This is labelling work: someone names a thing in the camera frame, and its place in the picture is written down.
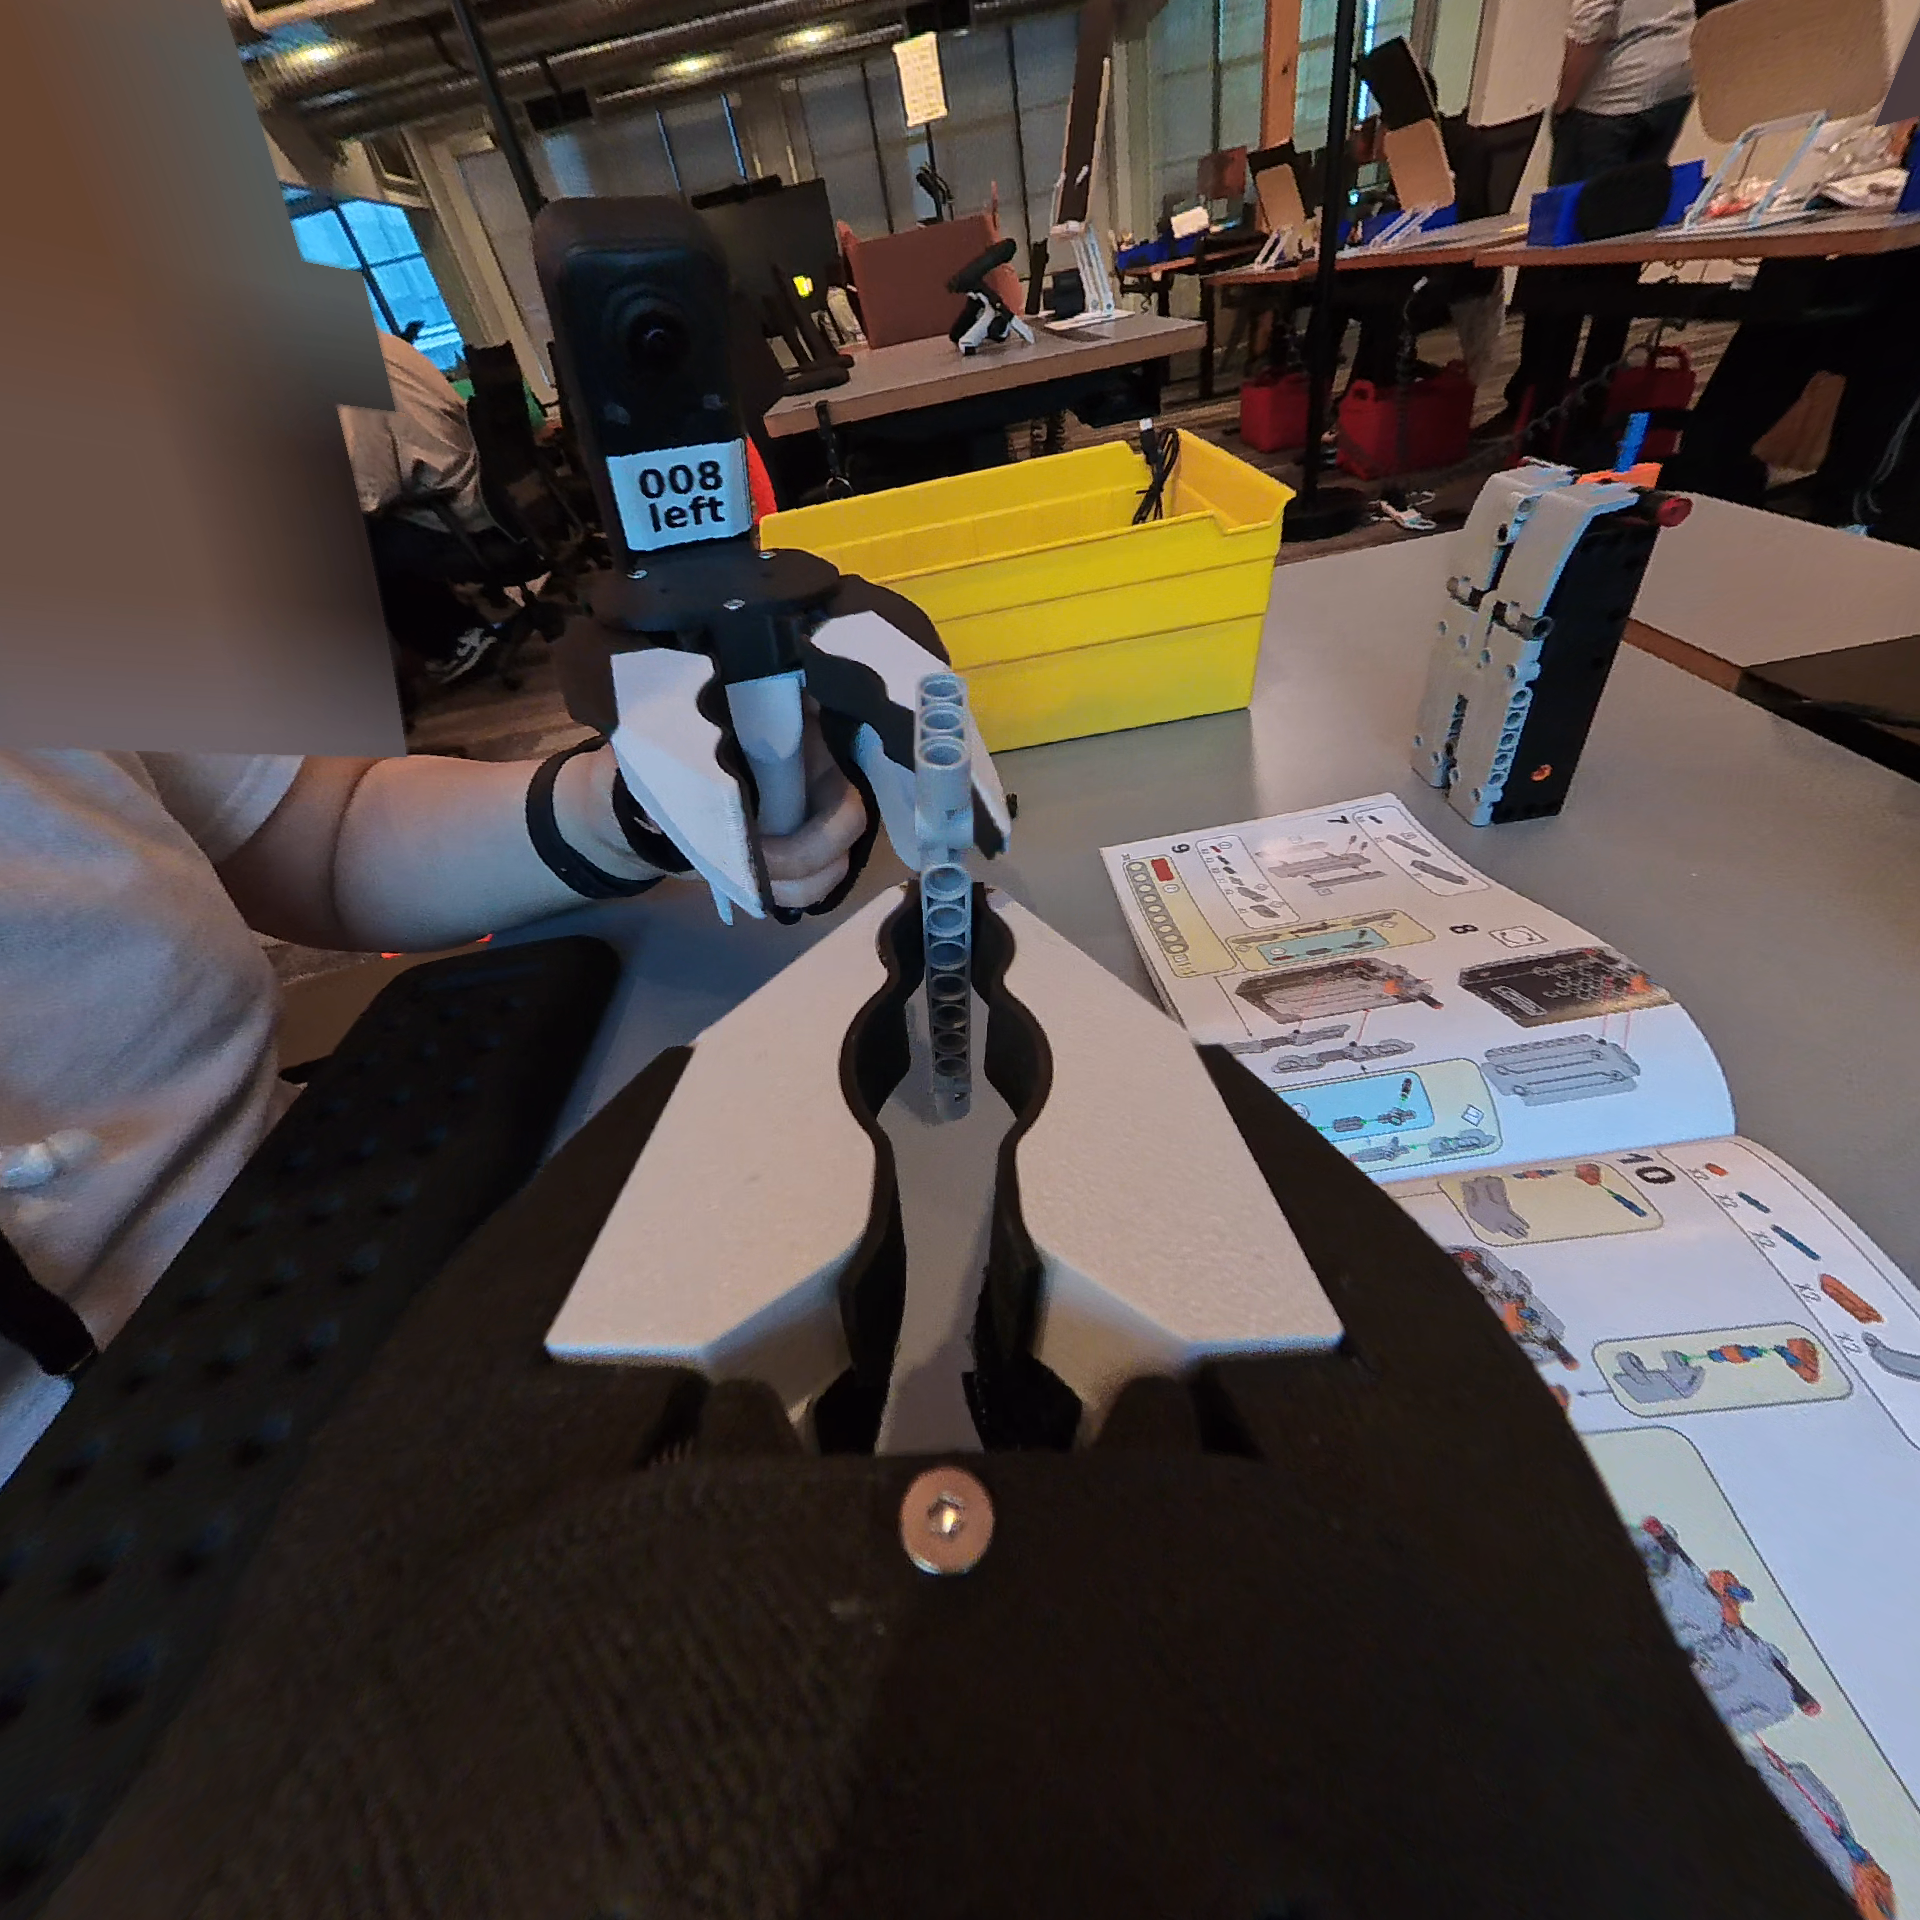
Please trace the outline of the computer monitor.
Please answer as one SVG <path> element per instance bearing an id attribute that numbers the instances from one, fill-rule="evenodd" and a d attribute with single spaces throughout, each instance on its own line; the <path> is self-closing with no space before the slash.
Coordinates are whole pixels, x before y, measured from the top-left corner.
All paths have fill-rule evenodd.
<path id="1" fill-rule="evenodd" d="M 822 305 L 828 287 L 845 287 L 845 252 L 838 242 L 830 185 L 822 179 L 783 184 L 757 179 L 726 191 L 697 193 L 719 240 L 735 283 L 750 293 L 772 293 L 772 272 L 783 267 L 788 289 Z"/>

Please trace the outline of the black office chair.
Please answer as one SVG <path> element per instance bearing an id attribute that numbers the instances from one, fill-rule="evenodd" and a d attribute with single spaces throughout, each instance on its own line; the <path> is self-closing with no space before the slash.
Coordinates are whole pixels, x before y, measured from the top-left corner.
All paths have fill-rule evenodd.
<path id="1" fill-rule="evenodd" d="M 572 601 L 595 557 L 595 534 L 536 441 L 514 346 L 466 346 L 469 433 L 493 521 L 549 563 L 549 588 Z"/>

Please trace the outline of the brown cardboard box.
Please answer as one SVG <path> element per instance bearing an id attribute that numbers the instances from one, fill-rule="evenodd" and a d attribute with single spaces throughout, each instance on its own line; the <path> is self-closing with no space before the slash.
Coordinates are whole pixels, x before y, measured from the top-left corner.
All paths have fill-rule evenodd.
<path id="1" fill-rule="evenodd" d="M 861 293 L 862 337 L 874 351 L 952 337 L 972 319 L 972 303 L 949 278 L 977 256 L 1000 250 L 1005 266 L 985 274 L 998 298 L 1020 313 L 1017 240 L 1000 236 L 994 214 L 926 224 L 884 240 L 857 240 L 838 224 L 853 289 Z"/>

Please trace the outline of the open instruction manual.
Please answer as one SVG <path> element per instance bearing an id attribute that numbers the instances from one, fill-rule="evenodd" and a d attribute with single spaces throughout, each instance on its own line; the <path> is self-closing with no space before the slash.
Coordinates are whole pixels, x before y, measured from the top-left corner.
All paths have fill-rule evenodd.
<path id="1" fill-rule="evenodd" d="M 1368 795 L 1103 851 L 1165 1008 L 1452 1256 L 1569 1413 L 1712 1707 L 1917 1918 L 1917 1293 L 1738 1140 L 1629 958 Z"/>

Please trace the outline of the grey beam with end connector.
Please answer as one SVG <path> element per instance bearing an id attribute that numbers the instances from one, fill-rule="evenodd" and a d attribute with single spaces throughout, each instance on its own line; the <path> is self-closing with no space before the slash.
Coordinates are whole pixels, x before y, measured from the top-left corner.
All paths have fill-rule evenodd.
<path id="1" fill-rule="evenodd" d="M 931 1110 L 957 1122 L 972 1113 L 972 711 L 949 670 L 919 683 L 915 836 Z"/>

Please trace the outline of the black and grey brick assembly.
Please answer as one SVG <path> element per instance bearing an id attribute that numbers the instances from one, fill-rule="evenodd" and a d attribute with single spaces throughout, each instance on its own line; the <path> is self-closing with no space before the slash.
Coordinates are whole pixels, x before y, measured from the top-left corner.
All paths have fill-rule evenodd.
<path id="1" fill-rule="evenodd" d="M 1664 528 L 1695 498 L 1659 464 L 1497 474 L 1447 578 L 1409 766 L 1473 826 L 1564 813 Z"/>

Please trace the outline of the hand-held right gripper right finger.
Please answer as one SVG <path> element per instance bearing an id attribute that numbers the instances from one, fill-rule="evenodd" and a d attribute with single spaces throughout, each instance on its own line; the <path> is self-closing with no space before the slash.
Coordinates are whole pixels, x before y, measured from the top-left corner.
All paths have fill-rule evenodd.
<path id="1" fill-rule="evenodd" d="M 1186 1032 L 1017 901 L 977 903 L 985 1079 L 1011 1113 L 977 1309 L 985 1449 L 1071 1449 L 1138 1377 L 1340 1339 Z"/>

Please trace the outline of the clear acrylic stand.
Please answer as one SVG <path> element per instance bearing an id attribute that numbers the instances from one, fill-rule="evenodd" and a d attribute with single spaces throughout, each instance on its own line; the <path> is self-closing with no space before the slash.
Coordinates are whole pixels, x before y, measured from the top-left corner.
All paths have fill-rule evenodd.
<path id="1" fill-rule="evenodd" d="M 1062 303 L 1052 303 L 1045 328 L 1051 332 L 1088 332 L 1088 328 L 1123 319 L 1123 313 L 1115 305 L 1115 278 L 1110 272 L 1107 247 L 1088 219 L 1066 219 L 1066 224 L 1051 229 L 1051 266 L 1058 267 L 1058 283 L 1066 278 L 1066 252 L 1071 252 L 1071 272 L 1081 278 L 1083 305 L 1081 305 L 1081 313 L 1067 318 L 1062 309 Z"/>

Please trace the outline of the black floor pole stand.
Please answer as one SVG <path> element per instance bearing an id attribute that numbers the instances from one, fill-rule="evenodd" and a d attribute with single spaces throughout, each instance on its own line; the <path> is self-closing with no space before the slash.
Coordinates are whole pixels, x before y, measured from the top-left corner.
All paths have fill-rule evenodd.
<path id="1" fill-rule="evenodd" d="M 1336 3 L 1336 46 L 1333 46 L 1333 95 L 1330 95 L 1330 131 L 1321 144 L 1321 191 L 1318 191 L 1318 252 L 1313 252 L 1313 309 L 1311 309 L 1311 407 L 1306 407 L 1306 442 L 1302 442 L 1302 478 L 1298 492 L 1284 515 L 1284 539 L 1336 539 L 1352 534 L 1367 515 L 1367 492 L 1326 479 L 1330 451 L 1326 433 L 1333 421 L 1333 384 L 1336 384 L 1336 252 L 1340 229 L 1349 217 L 1349 144 L 1352 144 L 1352 108 L 1354 108 L 1354 41 L 1360 41 L 1360 3 Z"/>

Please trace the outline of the grey office desk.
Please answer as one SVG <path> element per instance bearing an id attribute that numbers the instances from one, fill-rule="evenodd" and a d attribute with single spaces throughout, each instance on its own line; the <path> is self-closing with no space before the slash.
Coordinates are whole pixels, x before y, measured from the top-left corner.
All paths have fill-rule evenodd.
<path id="1" fill-rule="evenodd" d="M 1042 328 L 1035 344 L 1009 340 L 978 354 L 962 354 L 946 337 L 853 351 L 845 384 L 777 400 L 763 430 L 772 441 L 795 441 L 820 430 L 820 410 L 830 415 L 830 430 L 849 430 L 857 421 L 912 416 L 978 400 L 998 401 L 1005 396 L 1011 396 L 1025 421 L 1062 410 L 1107 381 L 1137 391 L 1149 384 L 1148 369 L 1204 346 L 1207 325 L 1199 319 L 1132 313 L 1088 332 Z"/>

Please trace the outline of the person's left forearm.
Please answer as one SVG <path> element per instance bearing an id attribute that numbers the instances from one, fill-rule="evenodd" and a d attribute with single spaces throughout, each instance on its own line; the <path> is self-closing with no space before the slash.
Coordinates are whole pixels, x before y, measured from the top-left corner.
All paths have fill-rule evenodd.
<path id="1" fill-rule="evenodd" d="M 583 903 L 525 831 L 536 763 L 307 756 L 217 875 L 245 924 L 307 949 L 457 949 Z"/>

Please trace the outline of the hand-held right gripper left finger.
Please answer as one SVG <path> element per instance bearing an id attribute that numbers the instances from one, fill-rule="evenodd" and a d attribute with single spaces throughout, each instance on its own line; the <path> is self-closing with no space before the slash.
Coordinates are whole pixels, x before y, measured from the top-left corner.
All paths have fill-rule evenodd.
<path id="1" fill-rule="evenodd" d="M 905 1308 L 902 1190 L 880 1110 L 908 1063 L 919 908 L 892 886 L 665 1050 L 662 1110 L 542 1347 L 665 1361 L 809 1408 L 820 1449 L 874 1449 Z"/>

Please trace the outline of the blue storage bin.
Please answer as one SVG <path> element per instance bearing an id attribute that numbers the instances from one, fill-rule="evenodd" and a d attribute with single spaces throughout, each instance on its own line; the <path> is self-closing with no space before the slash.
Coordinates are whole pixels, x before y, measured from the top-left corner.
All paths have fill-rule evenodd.
<path id="1" fill-rule="evenodd" d="M 1705 191 L 1705 159 L 1639 159 L 1594 179 L 1547 185 L 1531 200 L 1527 242 L 1567 250 L 1681 224 Z"/>

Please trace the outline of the person's left hand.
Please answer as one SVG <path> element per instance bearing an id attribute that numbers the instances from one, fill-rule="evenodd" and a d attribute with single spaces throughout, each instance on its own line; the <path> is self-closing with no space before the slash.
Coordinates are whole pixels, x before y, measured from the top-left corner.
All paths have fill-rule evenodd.
<path id="1" fill-rule="evenodd" d="M 783 911 L 822 903 L 853 880 L 857 844 L 870 826 L 866 802 L 838 763 L 809 778 L 809 813 L 792 833 L 761 833 L 768 895 Z"/>

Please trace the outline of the black and white handheld device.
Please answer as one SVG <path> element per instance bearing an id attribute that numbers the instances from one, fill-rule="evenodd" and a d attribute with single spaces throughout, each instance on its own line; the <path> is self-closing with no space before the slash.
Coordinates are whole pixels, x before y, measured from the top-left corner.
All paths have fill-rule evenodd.
<path id="1" fill-rule="evenodd" d="M 949 274 L 949 293 L 964 298 L 964 313 L 949 325 L 949 344 L 962 354 L 998 351 L 1009 340 L 1035 344 L 1035 328 L 1005 298 L 1011 287 L 1020 303 L 1020 278 L 1011 274 L 1017 240 L 1000 240 Z"/>

